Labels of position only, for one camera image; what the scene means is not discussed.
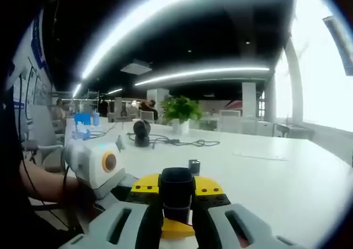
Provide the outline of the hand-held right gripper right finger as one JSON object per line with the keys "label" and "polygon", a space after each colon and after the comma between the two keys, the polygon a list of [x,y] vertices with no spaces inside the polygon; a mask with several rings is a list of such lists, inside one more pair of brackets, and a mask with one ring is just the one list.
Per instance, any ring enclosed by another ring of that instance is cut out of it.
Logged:
{"label": "hand-held right gripper right finger", "polygon": [[232,204],[215,181],[194,177],[192,226],[199,248],[303,248],[275,236],[269,224],[240,204]]}

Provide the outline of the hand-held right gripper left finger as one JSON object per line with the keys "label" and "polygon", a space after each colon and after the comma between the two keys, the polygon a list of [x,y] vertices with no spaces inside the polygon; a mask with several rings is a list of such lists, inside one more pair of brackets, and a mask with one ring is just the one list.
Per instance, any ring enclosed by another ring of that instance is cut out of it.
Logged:
{"label": "hand-held right gripper left finger", "polygon": [[61,248],[158,248],[162,235],[163,208],[159,174],[134,183],[127,199],[113,204]]}

